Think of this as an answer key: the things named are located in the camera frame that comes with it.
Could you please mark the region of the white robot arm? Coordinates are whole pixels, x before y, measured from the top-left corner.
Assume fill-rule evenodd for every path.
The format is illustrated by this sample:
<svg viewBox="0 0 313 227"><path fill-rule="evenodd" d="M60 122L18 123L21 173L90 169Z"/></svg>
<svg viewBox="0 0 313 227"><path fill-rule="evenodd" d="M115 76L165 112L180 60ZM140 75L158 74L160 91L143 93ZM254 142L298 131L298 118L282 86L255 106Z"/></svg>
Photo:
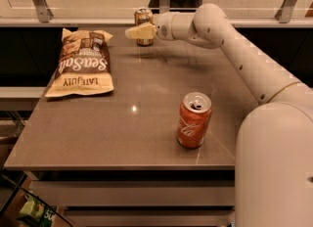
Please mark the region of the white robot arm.
<svg viewBox="0 0 313 227"><path fill-rule="evenodd" d="M312 89L239 34L214 4L156 15L125 34L222 50L258 102L237 137L236 227L313 227Z"/></svg>

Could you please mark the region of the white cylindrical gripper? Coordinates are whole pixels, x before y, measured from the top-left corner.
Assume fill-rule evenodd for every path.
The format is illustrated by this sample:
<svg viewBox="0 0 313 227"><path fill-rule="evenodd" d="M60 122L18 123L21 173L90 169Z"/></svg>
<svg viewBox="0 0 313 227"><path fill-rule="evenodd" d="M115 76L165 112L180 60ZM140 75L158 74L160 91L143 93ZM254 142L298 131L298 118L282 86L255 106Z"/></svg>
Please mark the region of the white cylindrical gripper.
<svg viewBox="0 0 313 227"><path fill-rule="evenodd" d="M172 25L176 13L166 12L154 15L154 24L141 23L125 30L129 39L154 39L157 35L162 40L173 41Z"/></svg>

